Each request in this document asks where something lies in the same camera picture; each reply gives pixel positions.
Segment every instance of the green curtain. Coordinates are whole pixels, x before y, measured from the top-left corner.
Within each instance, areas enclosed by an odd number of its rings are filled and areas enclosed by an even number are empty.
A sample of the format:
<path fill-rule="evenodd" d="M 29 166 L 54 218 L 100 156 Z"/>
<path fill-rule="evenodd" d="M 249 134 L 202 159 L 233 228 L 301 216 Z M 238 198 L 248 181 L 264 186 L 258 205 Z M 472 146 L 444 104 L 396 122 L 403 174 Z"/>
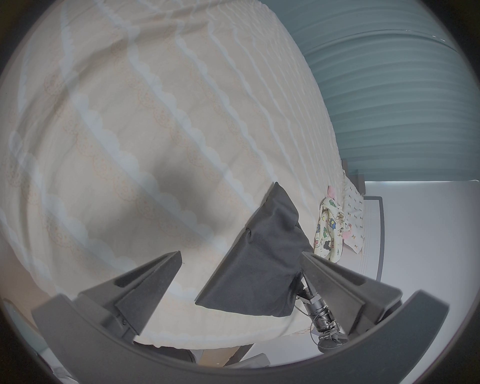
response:
<path fill-rule="evenodd" d="M 480 91 L 415 0 L 262 0 L 302 51 L 366 180 L 480 179 Z"/>

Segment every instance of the white wall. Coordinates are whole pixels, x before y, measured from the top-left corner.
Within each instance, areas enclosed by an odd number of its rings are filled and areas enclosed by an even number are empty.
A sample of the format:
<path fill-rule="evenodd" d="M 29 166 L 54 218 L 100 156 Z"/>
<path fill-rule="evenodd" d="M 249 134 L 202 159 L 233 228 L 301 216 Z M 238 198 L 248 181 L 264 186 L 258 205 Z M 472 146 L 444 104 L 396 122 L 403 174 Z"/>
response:
<path fill-rule="evenodd" d="M 403 383 L 414 382 L 442 352 L 480 289 L 480 183 L 367 182 L 382 196 L 385 253 L 382 281 L 405 301 L 423 289 L 450 304 L 437 338 Z M 318 354 L 308 334 L 255 344 L 247 357 L 265 353 L 273 364 Z"/>

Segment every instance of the white patterned pillow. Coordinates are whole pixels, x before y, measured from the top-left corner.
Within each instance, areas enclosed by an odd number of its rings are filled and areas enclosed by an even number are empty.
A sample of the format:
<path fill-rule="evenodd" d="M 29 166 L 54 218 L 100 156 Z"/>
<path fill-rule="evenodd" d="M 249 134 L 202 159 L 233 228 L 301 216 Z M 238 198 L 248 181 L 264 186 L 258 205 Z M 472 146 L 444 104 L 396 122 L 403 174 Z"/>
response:
<path fill-rule="evenodd" d="M 345 172 L 343 172 L 343 211 L 345 213 L 345 223 L 347 226 L 351 225 L 352 233 L 343 243 L 348 245 L 355 253 L 359 253 L 365 240 L 363 196 L 357 191 Z"/>

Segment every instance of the beige bed sheet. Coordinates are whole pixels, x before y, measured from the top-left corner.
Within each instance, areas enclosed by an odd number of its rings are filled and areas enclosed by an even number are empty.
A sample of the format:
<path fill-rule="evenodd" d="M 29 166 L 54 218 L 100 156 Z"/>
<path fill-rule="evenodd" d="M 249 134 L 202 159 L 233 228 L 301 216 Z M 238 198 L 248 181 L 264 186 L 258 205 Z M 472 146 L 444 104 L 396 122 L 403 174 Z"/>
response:
<path fill-rule="evenodd" d="M 180 250 L 184 264 L 140 342 L 228 348 L 310 325 L 298 311 L 194 305 L 273 182 L 312 241 L 327 186 L 342 187 L 318 86 L 266 6 L 59 1 L 0 90 L 1 231 L 43 292 L 73 298 Z M 29 311 L 16 287 L 2 295 Z"/>

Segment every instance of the black cloth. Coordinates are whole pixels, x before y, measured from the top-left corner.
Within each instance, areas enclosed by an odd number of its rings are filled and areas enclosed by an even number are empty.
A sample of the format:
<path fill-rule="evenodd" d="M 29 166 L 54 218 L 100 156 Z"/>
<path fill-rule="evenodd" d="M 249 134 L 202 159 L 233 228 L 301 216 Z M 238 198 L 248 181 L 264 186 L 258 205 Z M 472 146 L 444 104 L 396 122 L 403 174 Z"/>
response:
<path fill-rule="evenodd" d="M 313 252 L 298 219 L 275 183 L 195 303 L 245 315 L 290 316 L 301 284 L 301 253 Z"/>

